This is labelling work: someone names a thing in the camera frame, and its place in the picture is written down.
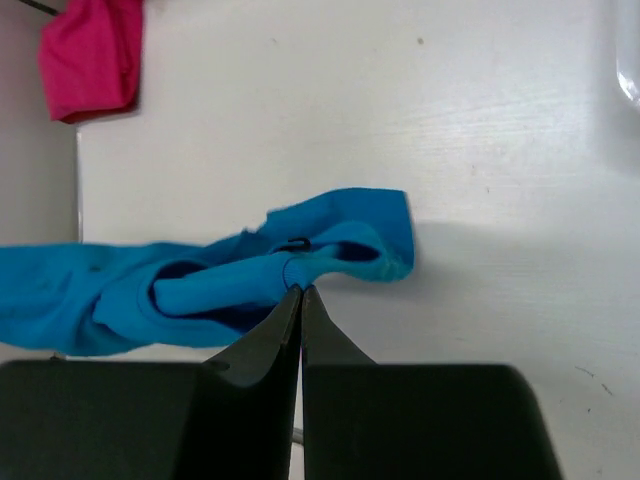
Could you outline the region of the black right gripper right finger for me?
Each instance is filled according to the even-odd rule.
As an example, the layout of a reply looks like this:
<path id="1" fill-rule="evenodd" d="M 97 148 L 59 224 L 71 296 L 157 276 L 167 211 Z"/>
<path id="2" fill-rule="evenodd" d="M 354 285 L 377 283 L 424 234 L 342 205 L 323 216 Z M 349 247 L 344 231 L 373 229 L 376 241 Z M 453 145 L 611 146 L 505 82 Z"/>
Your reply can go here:
<path id="1" fill-rule="evenodd" d="M 559 479 L 532 388 L 501 364 L 379 364 L 301 304 L 308 479 Z"/>

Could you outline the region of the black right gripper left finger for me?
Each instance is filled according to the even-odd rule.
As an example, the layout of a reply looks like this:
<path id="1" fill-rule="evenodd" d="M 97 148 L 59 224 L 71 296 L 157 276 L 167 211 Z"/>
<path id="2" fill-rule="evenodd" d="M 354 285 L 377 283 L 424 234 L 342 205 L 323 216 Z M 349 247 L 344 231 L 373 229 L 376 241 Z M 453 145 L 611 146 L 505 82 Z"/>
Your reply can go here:
<path id="1" fill-rule="evenodd" d="M 5 479 L 284 479 L 301 291 L 201 363 L 12 361 L 1 368 Z"/>

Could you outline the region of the blue t-shirt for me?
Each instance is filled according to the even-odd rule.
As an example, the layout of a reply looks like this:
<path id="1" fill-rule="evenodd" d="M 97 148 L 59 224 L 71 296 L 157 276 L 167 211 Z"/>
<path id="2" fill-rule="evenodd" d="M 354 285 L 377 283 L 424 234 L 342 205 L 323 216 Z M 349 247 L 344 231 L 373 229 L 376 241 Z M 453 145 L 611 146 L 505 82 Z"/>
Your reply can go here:
<path id="1" fill-rule="evenodd" d="M 414 268 L 407 195 L 346 188 L 273 210 L 210 245 L 91 243 L 1 251 L 1 339 L 68 356 L 229 345 L 326 274 L 395 282 Z"/>

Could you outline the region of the pink t-shirt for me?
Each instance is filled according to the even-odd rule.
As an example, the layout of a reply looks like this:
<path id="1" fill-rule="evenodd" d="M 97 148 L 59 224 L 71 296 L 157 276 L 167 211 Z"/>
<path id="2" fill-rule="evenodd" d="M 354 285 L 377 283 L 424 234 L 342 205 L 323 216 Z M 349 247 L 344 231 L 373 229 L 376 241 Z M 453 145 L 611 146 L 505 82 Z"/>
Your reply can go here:
<path id="1" fill-rule="evenodd" d="M 42 31 L 39 69 L 50 118 L 65 124 L 138 106 L 144 2 L 75 0 Z"/>

